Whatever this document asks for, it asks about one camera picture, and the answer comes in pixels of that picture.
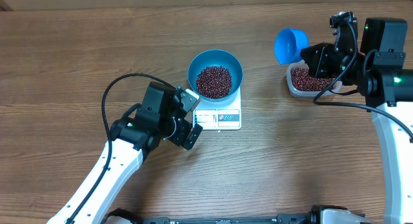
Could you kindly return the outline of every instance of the white robotic arm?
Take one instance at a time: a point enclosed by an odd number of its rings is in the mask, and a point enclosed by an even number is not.
[[[378,109],[392,114],[413,130],[413,103],[386,103]],[[413,223],[413,143],[408,134],[389,118],[372,113],[379,136],[386,185],[385,223]]]
[[[133,144],[117,139],[112,142],[112,146],[112,159],[110,160],[109,169],[94,193],[76,216],[74,220],[75,223],[100,224],[122,186],[142,165],[142,150],[134,149]],[[108,143],[106,142],[105,148],[92,171],[90,171],[89,175],[69,202],[48,221],[48,224],[66,223],[68,217],[73,214],[74,210],[79,206],[80,202],[82,202],[96,182],[103,165],[106,163],[107,155]]]

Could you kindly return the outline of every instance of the power cord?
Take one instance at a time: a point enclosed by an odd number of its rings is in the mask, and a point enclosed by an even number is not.
[[[333,80],[333,82],[331,82],[326,88],[324,88],[324,90],[322,90],[319,94],[317,94],[312,102],[316,105],[332,105],[332,106],[341,106],[341,107],[353,107],[353,108],[361,108],[361,109],[368,110],[368,111],[371,111],[371,112],[376,112],[378,114],[381,114],[381,115],[391,119],[395,123],[397,123],[403,130],[406,131],[406,133],[410,136],[410,141],[412,141],[413,133],[405,124],[403,124],[399,119],[397,119],[393,115],[391,115],[387,112],[384,112],[384,111],[382,111],[378,108],[372,108],[372,107],[368,107],[366,105],[346,103],[346,102],[320,102],[320,101],[317,101],[326,91],[331,90],[331,88],[334,86],[334,84],[346,74],[346,72],[351,68],[351,66],[354,64],[354,61],[356,60],[356,56],[357,56],[357,52],[358,52],[356,34],[354,33],[353,26],[350,23],[346,22],[346,25],[351,29],[352,36],[353,36],[353,42],[354,42],[354,48],[355,48],[353,57],[352,57],[350,63],[342,71],[342,73],[339,76],[337,76],[337,78],[335,78],[335,80]],[[365,73],[365,67],[366,67],[366,64],[367,64],[367,60],[373,52],[374,52],[373,50],[369,51],[367,53],[365,59],[364,59],[364,62],[363,62],[363,72],[364,73]]]
[[[363,62],[363,76],[366,75],[367,61],[368,61],[368,59],[370,58],[370,56],[371,56],[373,53],[375,53],[375,52],[379,52],[379,51],[376,50],[376,49],[372,49],[372,50],[370,50],[369,52],[367,52],[367,55],[366,55],[366,57],[364,58],[364,62]]]
[[[332,94],[341,95],[341,96],[348,96],[348,95],[352,95],[352,94],[358,93],[358,91],[357,91],[356,89],[350,90],[350,91],[348,91],[348,92],[334,92],[333,90],[330,89],[329,92],[331,92]]]
[[[109,167],[109,163],[110,163],[110,158],[112,157],[112,140],[110,138],[110,130],[109,130],[109,125],[108,125],[108,120],[106,119],[106,112],[105,112],[105,103],[106,103],[106,97],[109,93],[109,90],[112,88],[112,86],[114,86],[118,81],[120,81],[121,79],[124,78],[128,78],[128,77],[134,77],[134,76],[139,76],[139,77],[146,77],[146,78],[150,78],[153,80],[156,80],[164,85],[170,86],[172,88],[174,88],[171,84],[163,81],[162,79],[159,79],[157,77],[154,76],[150,76],[150,75],[146,75],[146,74],[142,74],[142,73],[131,73],[131,74],[126,74],[123,76],[120,76],[118,78],[116,78],[115,80],[113,80],[109,86],[106,88],[105,93],[103,93],[103,97],[102,97],[102,104],[101,104],[101,108],[102,108],[102,118],[103,118],[103,124],[105,125],[105,130],[106,130],[106,136],[108,137],[108,156],[107,156],[107,160],[105,165],[103,166],[102,172],[99,175],[99,177],[97,178],[96,182],[93,184],[92,188],[89,190],[88,194],[85,196],[85,198],[83,199],[82,202],[80,202],[79,206],[75,209],[75,211],[73,212],[73,214],[71,215],[70,218],[68,218],[66,220],[66,224],[72,224],[74,223],[74,219],[76,217],[76,215],[79,213],[79,211],[83,208],[83,206],[85,205],[85,203],[88,201],[88,199],[90,198],[90,196],[93,194],[94,190],[97,188],[97,186],[99,185],[99,183],[101,182],[103,176],[105,175],[105,172],[108,170]]]
[[[135,110],[141,108],[141,105],[142,105],[142,104],[140,104],[140,103],[136,103],[135,105],[132,105],[132,106],[122,115],[122,118],[128,117],[128,116],[129,116],[130,114],[132,114]]]

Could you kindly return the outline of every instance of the scale label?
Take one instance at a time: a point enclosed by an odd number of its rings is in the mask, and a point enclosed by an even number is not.
[[[218,110],[219,127],[239,127],[239,110]]]
[[[218,121],[239,121],[239,114],[220,114]]]

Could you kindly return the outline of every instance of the robotic arm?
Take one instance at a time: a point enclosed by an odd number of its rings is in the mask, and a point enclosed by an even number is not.
[[[196,124],[191,131],[192,125],[184,118],[198,103],[199,96],[191,90],[151,82],[142,105],[134,105],[112,124],[112,158],[92,195],[75,218],[68,220],[101,174],[107,161],[108,142],[76,193],[48,224],[101,223],[122,186],[162,138],[187,150],[194,146],[202,127]],[[134,110],[136,115],[130,118],[129,115]]]
[[[335,43],[302,49],[301,57],[311,76],[337,77],[344,85],[357,85],[366,106],[316,99],[314,103],[373,111],[385,175],[385,223],[413,223],[413,70],[402,70],[407,23],[402,19],[368,18],[360,48],[365,55],[355,52],[357,19],[352,12],[331,16],[330,27],[336,29]]]

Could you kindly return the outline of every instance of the wooden table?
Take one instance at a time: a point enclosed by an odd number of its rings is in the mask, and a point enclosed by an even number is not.
[[[115,77],[144,72],[188,87],[200,52],[233,53],[245,73],[243,127],[203,132],[186,151],[160,144],[112,208],[142,217],[273,216],[343,205],[382,220],[385,187],[370,114],[294,99],[277,33],[304,30],[333,42],[328,17],[400,17],[411,2],[122,8],[0,13],[0,223],[45,223],[69,200],[106,141],[100,102]],[[409,31],[405,68],[413,66]],[[142,100],[149,80],[109,93],[109,122]],[[326,100],[363,103],[360,95]]]

